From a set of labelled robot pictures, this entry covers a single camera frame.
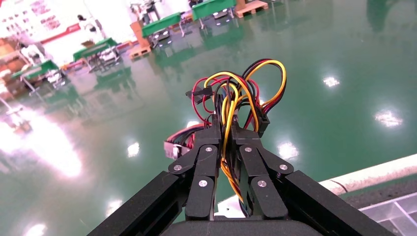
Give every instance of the clear plastic tray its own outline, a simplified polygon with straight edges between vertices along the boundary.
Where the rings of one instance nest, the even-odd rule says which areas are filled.
[[[397,236],[417,236],[417,193],[359,210]]]

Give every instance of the workbench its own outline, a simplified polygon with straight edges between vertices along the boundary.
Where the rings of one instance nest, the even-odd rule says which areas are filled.
[[[117,42],[112,38],[106,38],[98,43],[96,43],[94,46],[81,49],[74,53],[73,58],[74,62],[78,61],[80,59],[85,59],[90,71],[93,71],[97,68],[104,69],[109,64],[103,59],[100,58],[100,54],[104,52],[105,50],[112,50],[113,53],[115,53],[116,57],[114,58],[114,61],[116,62],[120,59],[119,52],[116,48]]]
[[[32,94],[36,91],[35,87],[32,86],[32,84],[29,82],[29,80],[32,80],[34,78],[38,78],[41,75],[46,75],[51,71],[55,71],[52,74],[49,74],[49,76],[54,76],[56,74],[60,74],[61,77],[64,77],[65,75],[61,71],[61,69],[51,60],[47,60],[46,62],[32,66],[28,68],[27,70],[22,70],[19,72],[16,72],[12,75],[12,79],[20,78],[21,81],[23,81],[30,89]]]
[[[230,15],[233,17],[231,7],[235,5],[236,5],[236,0],[208,0],[202,3],[199,3],[192,7],[193,20],[199,19],[201,27],[203,28],[204,25],[203,25],[201,18],[212,15],[213,13],[222,11],[224,9],[228,9],[230,12]],[[155,32],[158,32],[159,30],[165,29],[174,24],[179,24],[179,26],[181,27],[181,17],[182,17],[182,13],[178,12],[170,16],[167,16],[165,18],[162,18],[158,21],[152,22],[142,28],[142,36],[147,37],[149,35],[152,35]]]

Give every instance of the wire bundle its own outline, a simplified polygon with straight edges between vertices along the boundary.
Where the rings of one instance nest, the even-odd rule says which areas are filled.
[[[257,83],[250,78],[257,70],[267,64],[274,65],[281,71],[281,86],[274,97],[261,104],[259,100],[259,87]],[[197,85],[202,81],[204,81],[204,88],[207,88],[208,86],[214,87],[217,85],[212,95],[214,110],[211,111],[206,107],[206,96],[204,96],[203,108],[207,113],[209,113],[209,115],[208,117],[203,118],[196,108],[194,95],[192,95],[192,106],[197,116],[203,123],[177,132],[176,134],[170,136],[168,141],[171,140],[172,142],[177,142],[180,145],[185,144],[185,146],[192,148],[194,133],[198,130],[210,127],[210,116],[219,114],[224,140],[221,152],[221,169],[228,178],[232,189],[239,196],[240,201],[243,202],[239,189],[239,180],[234,174],[233,167],[231,166],[233,162],[231,159],[232,157],[227,156],[226,152],[232,125],[232,117],[234,114],[237,114],[241,107],[250,106],[250,112],[247,116],[244,128],[247,129],[249,124],[252,124],[253,130],[258,132],[260,125],[258,118],[265,117],[265,115],[268,114],[268,112],[281,100],[282,95],[284,94],[287,83],[285,67],[277,60],[260,59],[251,64],[242,75],[238,75],[230,71],[220,71],[208,78],[199,79],[195,83],[192,93],[196,91]]]

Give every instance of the black metal arm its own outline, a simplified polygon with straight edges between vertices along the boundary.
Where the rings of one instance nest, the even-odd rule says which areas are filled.
[[[366,215],[263,148],[258,133],[232,123],[231,147],[247,218],[214,217],[221,127],[196,132],[174,161],[89,236],[391,236]],[[172,224],[185,206],[186,221]]]

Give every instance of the wire harness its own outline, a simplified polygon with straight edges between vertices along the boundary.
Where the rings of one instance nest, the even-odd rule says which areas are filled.
[[[281,72],[281,85],[278,92],[268,101],[260,103],[260,91],[257,83],[251,79],[251,76],[265,65],[274,65]],[[202,123],[193,125],[186,129],[180,130],[171,135],[165,143],[169,142],[178,147],[192,149],[195,140],[195,132],[209,128],[211,123],[210,116],[219,115],[222,125],[222,153],[221,153],[221,170],[229,180],[233,191],[239,196],[242,202],[242,196],[239,190],[239,180],[233,173],[231,163],[233,161],[227,155],[227,146],[231,132],[232,117],[238,116],[239,110],[244,106],[249,106],[249,114],[247,115],[244,128],[252,126],[255,132],[261,137],[269,124],[267,117],[268,112],[279,102],[285,92],[287,84],[287,73],[284,65],[273,59],[260,59],[252,63],[242,75],[230,71],[220,71],[210,77],[199,79],[191,92],[191,104],[193,109]],[[212,99],[214,110],[209,110],[206,106],[206,100]],[[197,110],[196,105],[202,103],[207,117],[204,117]]]

